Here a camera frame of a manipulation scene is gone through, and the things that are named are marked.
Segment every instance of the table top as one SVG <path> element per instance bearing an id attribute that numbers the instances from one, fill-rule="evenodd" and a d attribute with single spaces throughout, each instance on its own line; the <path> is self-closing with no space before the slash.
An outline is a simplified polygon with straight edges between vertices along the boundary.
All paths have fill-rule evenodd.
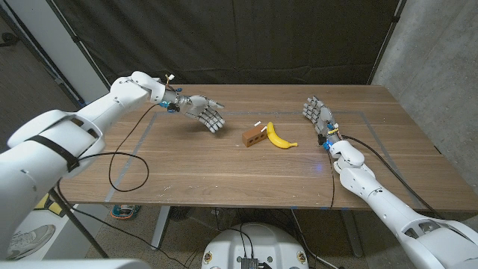
<path id="1" fill-rule="evenodd" d="M 100 157 L 74 179 L 62 181 L 76 203 L 191 205 L 267 208 L 369 209 L 341 186 L 317 133 L 302 115 L 313 95 L 332 110 L 341 134 L 372 146 L 411 187 L 439 211 L 477 211 L 478 196 L 426 135 L 381 86 L 181 85 L 184 95 L 204 95 L 225 105 L 225 126 L 212 134 L 182 114 L 153 108 L 120 151 L 146 159 L 149 179 L 140 189 L 114 191 L 108 182 L 111 157 Z M 149 108 L 123 117 L 107 134 L 105 152 L 114 151 Z M 273 122 L 278 136 L 299 146 L 280 149 L 268 139 L 246 148 L 243 132 Z M 424 209 L 368 149 L 377 180 L 415 209 Z M 146 177 L 142 162 L 116 156 L 111 178 L 119 188 L 138 186 Z"/>

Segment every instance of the wooden block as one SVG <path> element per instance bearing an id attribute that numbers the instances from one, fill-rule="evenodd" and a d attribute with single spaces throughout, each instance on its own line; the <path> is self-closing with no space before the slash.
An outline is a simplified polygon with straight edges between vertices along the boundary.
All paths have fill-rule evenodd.
<path id="1" fill-rule="evenodd" d="M 242 143 L 244 143 L 244 145 L 246 145 L 247 147 L 250 147 L 257 142 L 260 142 L 266 139 L 267 130 L 264 130 L 263 132 L 261 132 L 261 130 L 264 127 L 265 126 L 259 124 L 258 126 L 250 129 L 249 131 L 244 132 L 242 134 Z"/>

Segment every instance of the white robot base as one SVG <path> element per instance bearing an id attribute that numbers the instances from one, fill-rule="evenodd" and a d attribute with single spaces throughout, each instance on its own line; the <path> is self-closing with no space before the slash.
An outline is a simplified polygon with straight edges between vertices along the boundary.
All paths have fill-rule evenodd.
<path id="1" fill-rule="evenodd" d="M 202 256 L 201 269 L 308 269 L 304 249 L 285 231 L 264 223 L 244 223 L 242 227 L 232 228 L 221 232 L 209 243 Z M 250 237 L 252 247 L 245 235 Z"/>

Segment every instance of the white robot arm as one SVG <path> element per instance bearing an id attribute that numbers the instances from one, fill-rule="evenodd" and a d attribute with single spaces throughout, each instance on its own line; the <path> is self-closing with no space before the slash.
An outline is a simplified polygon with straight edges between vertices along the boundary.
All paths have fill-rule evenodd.
<path id="1" fill-rule="evenodd" d="M 330 109 L 315 96 L 304 104 L 303 114 L 315 124 L 319 143 L 337 159 L 341 184 L 373 209 L 417 268 L 478 268 L 478 233 L 454 220 L 418 214 L 381 186 L 363 154 L 341 139 Z"/>
<path id="2" fill-rule="evenodd" d="M 159 104 L 198 119 L 211 132 L 225 123 L 216 112 L 223 108 L 204 96 L 180 96 L 143 72 L 118 78 L 109 94 L 77 112 L 49 111 L 35 117 L 8 140 L 10 149 L 0 155 L 0 256 L 4 258 L 11 237 L 39 200 L 63 178 L 85 170 L 100 153 L 105 133 L 124 114 L 144 102 Z"/>

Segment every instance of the black backdrop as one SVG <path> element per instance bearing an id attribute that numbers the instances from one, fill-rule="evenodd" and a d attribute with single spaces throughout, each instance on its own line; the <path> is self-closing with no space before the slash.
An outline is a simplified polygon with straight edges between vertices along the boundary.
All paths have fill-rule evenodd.
<path id="1" fill-rule="evenodd" d="M 398 0 L 55 0 L 107 80 L 366 84 Z"/>

